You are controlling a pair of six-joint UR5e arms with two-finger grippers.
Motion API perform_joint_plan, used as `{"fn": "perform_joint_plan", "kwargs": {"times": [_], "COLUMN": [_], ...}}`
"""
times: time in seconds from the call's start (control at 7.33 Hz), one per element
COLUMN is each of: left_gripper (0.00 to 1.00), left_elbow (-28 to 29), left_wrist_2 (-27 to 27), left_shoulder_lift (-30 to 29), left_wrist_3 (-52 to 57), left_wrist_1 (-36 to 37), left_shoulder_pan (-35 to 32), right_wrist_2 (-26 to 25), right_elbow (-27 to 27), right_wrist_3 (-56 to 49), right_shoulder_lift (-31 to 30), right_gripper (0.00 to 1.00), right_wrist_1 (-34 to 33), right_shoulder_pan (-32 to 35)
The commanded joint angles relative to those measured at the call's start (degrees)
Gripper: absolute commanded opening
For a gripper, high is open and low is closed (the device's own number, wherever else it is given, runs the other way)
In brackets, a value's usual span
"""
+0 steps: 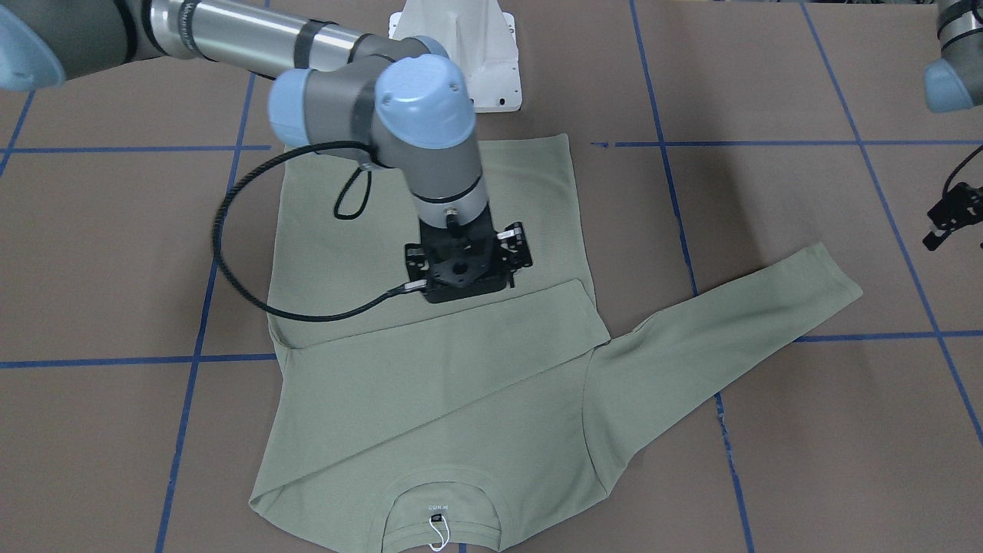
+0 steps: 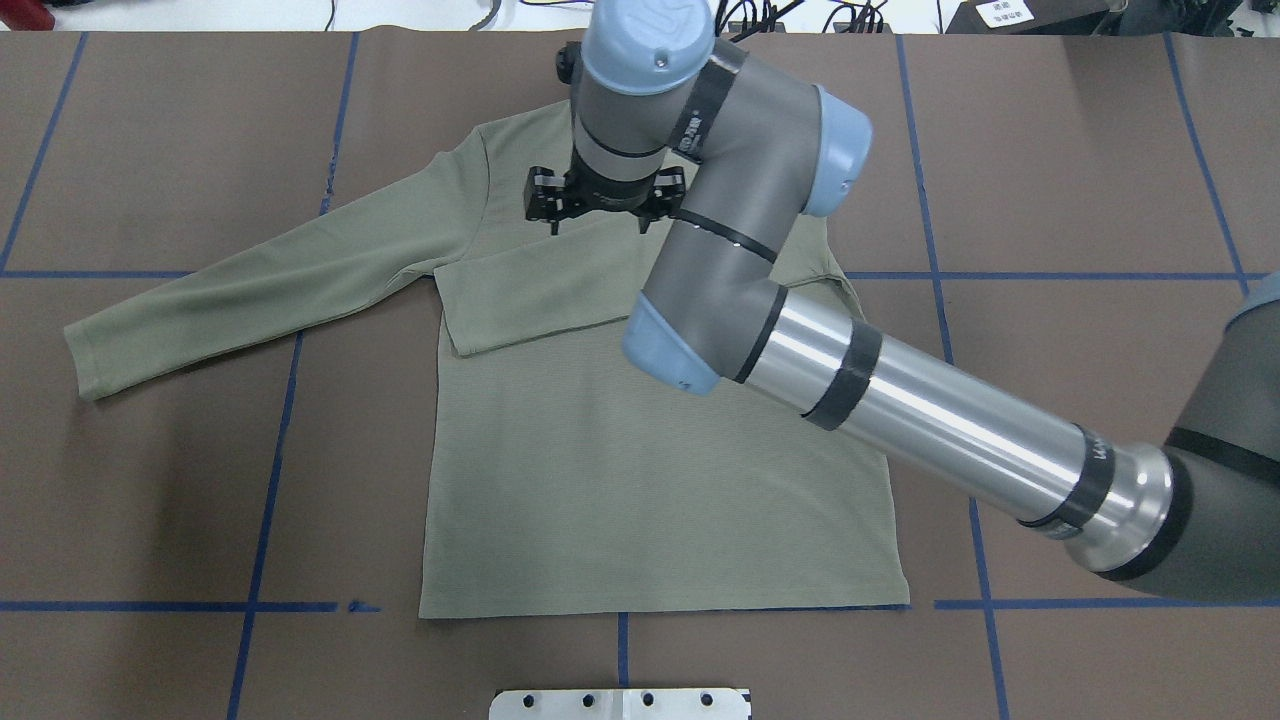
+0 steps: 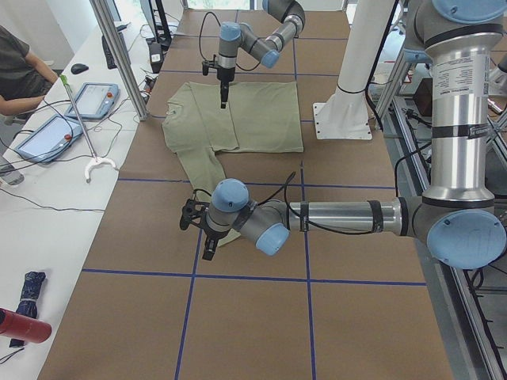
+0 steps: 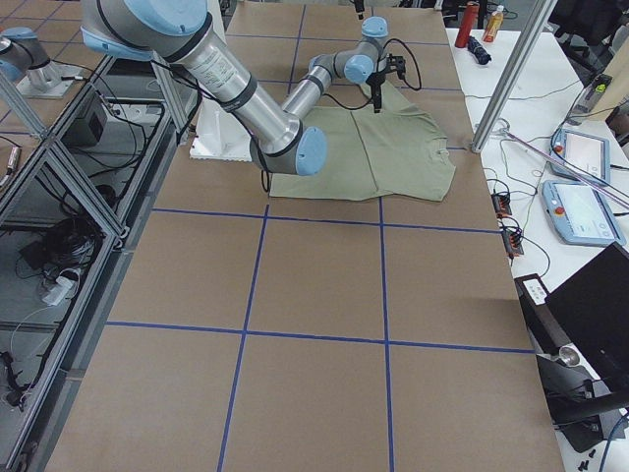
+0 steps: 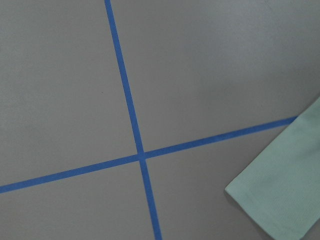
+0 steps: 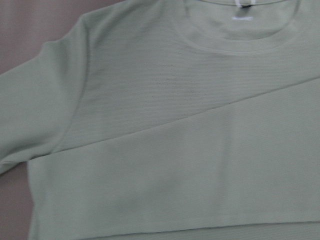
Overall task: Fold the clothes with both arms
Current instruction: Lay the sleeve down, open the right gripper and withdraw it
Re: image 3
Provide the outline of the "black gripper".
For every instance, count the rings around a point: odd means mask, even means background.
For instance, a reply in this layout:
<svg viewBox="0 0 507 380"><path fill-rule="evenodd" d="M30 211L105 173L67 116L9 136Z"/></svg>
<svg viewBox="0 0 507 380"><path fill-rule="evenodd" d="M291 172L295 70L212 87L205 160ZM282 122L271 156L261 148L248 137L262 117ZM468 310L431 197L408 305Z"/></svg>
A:
<svg viewBox="0 0 507 380"><path fill-rule="evenodd" d="M216 229L215 227L209 226L206 221L201 224L201 228L206 234L202 259L212 260L215 255L215 251L219 246L219 241L228 235L230 229L228 227L220 227L219 229Z"/></svg>
<svg viewBox="0 0 507 380"><path fill-rule="evenodd" d="M235 68L225 68L219 66L217 69L217 79L220 81L220 108L227 107L230 83L234 81Z"/></svg>

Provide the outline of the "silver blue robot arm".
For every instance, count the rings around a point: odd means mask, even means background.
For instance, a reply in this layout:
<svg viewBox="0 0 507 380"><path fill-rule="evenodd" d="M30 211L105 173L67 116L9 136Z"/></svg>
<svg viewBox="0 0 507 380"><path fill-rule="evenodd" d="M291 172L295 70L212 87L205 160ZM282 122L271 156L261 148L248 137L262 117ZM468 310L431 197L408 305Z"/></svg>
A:
<svg viewBox="0 0 507 380"><path fill-rule="evenodd" d="M203 62L203 74L216 70L220 81L220 108L226 108L230 83L234 81L240 49L255 58L262 66L272 68L285 46L303 31L306 18L297 1L263 1L263 10L280 22L280 26L266 37L257 35L247 23L227 21L219 31L218 54Z"/></svg>
<svg viewBox="0 0 507 380"><path fill-rule="evenodd" d="M231 231L276 254L290 230L360 236L390 231L423 242L431 255L460 269L481 268L506 247L485 185L490 51L501 39L503 1L412 1L406 51L433 65L432 167L418 197L391 202L298 202L250 198L239 180L221 181L203 207L203 257L213 258Z"/></svg>

